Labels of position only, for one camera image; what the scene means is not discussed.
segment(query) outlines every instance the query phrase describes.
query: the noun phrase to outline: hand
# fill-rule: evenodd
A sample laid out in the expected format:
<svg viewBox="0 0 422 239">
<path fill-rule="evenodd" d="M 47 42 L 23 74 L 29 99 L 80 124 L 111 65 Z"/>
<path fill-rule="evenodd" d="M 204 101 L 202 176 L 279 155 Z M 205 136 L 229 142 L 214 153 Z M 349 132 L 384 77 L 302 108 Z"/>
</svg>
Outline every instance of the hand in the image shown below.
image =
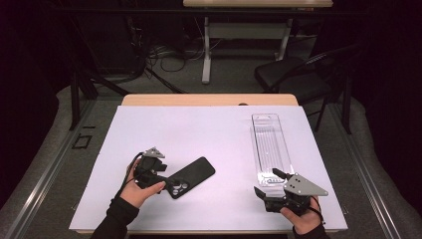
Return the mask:
<svg viewBox="0 0 422 239">
<path fill-rule="evenodd" d="M 317 211 L 319 210 L 319 206 L 317 203 L 317 197 L 311 197 L 311 207 Z M 316 227 L 320 225 L 320 218 L 314 211 L 307 210 L 307 212 L 302 215 L 296 215 L 292 210 L 287 207 L 283 207 L 280 212 L 292 222 L 295 226 L 296 233 L 299 235 L 307 234 L 308 232 L 314 230 Z"/>
<path fill-rule="evenodd" d="M 139 161 L 140 159 L 137 159 L 130 169 L 130 173 L 127 177 L 127 185 L 120 194 L 122 199 L 137 208 L 139 208 L 148 197 L 160 192 L 165 186 L 165 182 L 162 181 L 141 189 L 133 180 L 133 172 Z"/>
</svg>

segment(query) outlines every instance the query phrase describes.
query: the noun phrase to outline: wooden table edge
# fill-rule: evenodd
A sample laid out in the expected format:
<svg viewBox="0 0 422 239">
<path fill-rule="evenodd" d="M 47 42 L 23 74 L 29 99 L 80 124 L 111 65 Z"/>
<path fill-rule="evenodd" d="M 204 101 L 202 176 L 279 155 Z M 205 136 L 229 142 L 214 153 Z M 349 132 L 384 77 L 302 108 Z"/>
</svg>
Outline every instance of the wooden table edge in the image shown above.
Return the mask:
<svg viewBox="0 0 422 239">
<path fill-rule="evenodd" d="M 291 94 L 130 94 L 122 106 L 298 106 Z"/>
</svg>

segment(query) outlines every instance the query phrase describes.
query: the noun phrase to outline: black chair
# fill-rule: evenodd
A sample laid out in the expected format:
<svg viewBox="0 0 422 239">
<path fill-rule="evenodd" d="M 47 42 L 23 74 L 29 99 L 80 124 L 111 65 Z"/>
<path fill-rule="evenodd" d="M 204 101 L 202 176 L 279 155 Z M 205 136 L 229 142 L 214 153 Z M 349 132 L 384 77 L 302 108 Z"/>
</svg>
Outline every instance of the black chair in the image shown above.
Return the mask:
<svg viewBox="0 0 422 239">
<path fill-rule="evenodd" d="M 300 106 L 322 100 L 315 131 L 318 131 L 323 111 L 328 101 L 337 99 L 344 90 L 345 76 L 349 72 L 350 61 L 359 52 L 358 45 L 351 45 L 318 54 L 304 61 L 286 58 L 255 69 L 255 78 L 264 93 L 294 95 Z"/>
</svg>

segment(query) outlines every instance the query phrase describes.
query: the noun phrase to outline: chair leg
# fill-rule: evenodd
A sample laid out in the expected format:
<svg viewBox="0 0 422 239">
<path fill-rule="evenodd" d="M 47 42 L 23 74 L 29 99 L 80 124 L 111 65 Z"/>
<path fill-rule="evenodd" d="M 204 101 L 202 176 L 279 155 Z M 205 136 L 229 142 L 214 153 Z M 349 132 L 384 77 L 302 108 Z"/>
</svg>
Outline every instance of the chair leg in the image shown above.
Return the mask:
<svg viewBox="0 0 422 239">
<path fill-rule="evenodd" d="M 328 97 L 325 97 L 322 101 L 322 107 L 319 111 L 319 116 L 316 121 L 316 128 L 314 129 L 315 132 L 319 130 L 320 120 L 322 119 L 323 111 L 325 110 L 326 103 L 328 102 Z"/>
</svg>

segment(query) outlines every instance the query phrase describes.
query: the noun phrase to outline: white tabletop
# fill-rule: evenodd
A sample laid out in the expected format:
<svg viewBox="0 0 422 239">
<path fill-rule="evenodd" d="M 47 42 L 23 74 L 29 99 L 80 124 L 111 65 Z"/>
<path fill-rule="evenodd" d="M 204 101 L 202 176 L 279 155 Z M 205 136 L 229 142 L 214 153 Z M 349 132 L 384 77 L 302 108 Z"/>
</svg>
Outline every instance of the white tabletop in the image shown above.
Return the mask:
<svg viewBox="0 0 422 239">
<path fill-rule="evenodd" d="M 200 156 L 216 173 L 180 197 L 163 191 L 149 198 L 129 233 L 279 233 L 292 224 L 266 212 L 258 185 L 251 115 L 277 114 L 295 172 L 328 191 L 320 198 L 325 228 L 347 228 L 335 192 L 301 107 L 119 107 L 81 199 L 71 230 L 94 231 L 121 186 L 125 169 L 140 151 L 156 146 L 166 155 L 163 176 Z"/>
<path fill-rule="evenodd" d="M 185 7 L 331 7 L 331 0 L 183 0 Z"/>
</svg>

